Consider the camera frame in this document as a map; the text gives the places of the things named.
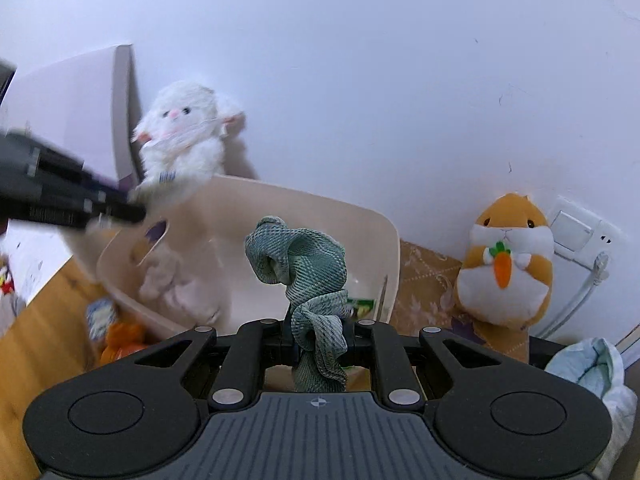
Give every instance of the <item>wooden surface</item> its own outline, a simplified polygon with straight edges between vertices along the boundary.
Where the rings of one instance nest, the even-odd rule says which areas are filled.
[[[38,477],[22,437],[24,412],[39,393],[92,366],[84,312],[105,294],[71,259],[0,339],[0,480]]]

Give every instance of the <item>green striped fabric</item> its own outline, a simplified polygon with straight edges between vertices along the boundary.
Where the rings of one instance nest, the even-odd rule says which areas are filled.
[[[312,229],[289,229],[266,216],[244,241],[246,256],[263,283],[283,283],[291,311],[291,331],[303,349],[293,370],[299,392],[343,392],[347,376],[338,358],[347,351],[341,319],[347,304],[344,248]],[[310,333],[315,333],[315,341]]]

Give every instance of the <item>beige plastic basket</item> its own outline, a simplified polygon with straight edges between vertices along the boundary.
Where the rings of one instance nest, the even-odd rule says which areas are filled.
[[[167,338],[191,328],[138,301],[143,269],[130,255],[150,227],[166,220],[159,243],[168,244],[185,260],[203,247],[214,254],[197,266],[226,289],[228,315],[214,324],[220,335],[235,333],[254,319],[283,319],[288,307],[284,286],[261,283],[244,254],[244,238],[268,215],[281,217],[288,227],[316,229],[338,240],[346,251],[350,297],[376,300],[368,317],[389,320],[398,291],[400,248],[398,232],[386,217],[337,200],[229,176],[217,176],[186,202],[121,230],[98,260],[98,279],[155,336]]]

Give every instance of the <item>basket handle hole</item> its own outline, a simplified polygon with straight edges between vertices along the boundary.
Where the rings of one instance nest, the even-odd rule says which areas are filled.
[[[153,224],[145,235],[133,245],[129,255],[131,263],[136,266],[141,265],[146,256],[162,241],[168,230],[169,223],[164,219]]]

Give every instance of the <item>electrical outlet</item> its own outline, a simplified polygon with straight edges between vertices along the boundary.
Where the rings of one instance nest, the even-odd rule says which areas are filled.
[[[620,229],[561,196],[546,218],[554,234],[556,253],[589,270],[598,254],[604,251],[611,256],[626,243]]]
[[[574,260],[588,269],[593,269],[593,262],[598,254],[604,251],[611,256],[613,253],[618,252],[625,243],[626,238],[620,229],[606,220],[600,220],[594,227],[589,241],[574,254]]]

